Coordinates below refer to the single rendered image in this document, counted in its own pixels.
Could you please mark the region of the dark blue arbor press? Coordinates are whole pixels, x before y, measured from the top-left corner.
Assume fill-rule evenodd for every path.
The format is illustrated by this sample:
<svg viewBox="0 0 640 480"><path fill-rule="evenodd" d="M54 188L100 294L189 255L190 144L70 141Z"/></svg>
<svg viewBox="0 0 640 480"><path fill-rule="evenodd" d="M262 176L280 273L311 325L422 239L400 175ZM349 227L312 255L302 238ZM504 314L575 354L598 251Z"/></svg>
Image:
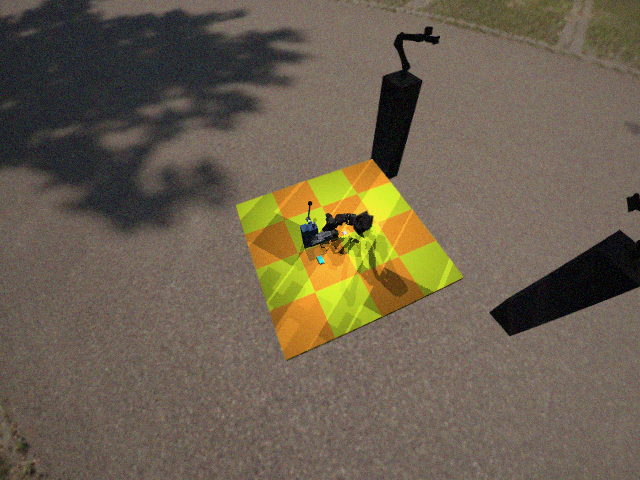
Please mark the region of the dark blue arbor press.
<svg viewBox="0 0 640 480"><path fill-rule="evenodd" d="M300 225L302 240L303 240L305 248L313 247L313 246L318 245L320 243L323 243L323 242L329 241L331 239L337 238L337 237L334 237L331 234L331 231L324 231L324 232L322 231L322 232L318 233L318 227L317 227L316 223L310 221L311 219L309 217L309 215L310 215L310 207L312 205L312 202L309 201L308 205L309 205L308 217L306 217L306 221L308 222L308 224L307 225L306 224ZM318 239L313 241L311 236L315 237L314 235L315 236L318 235Z"/></svg>

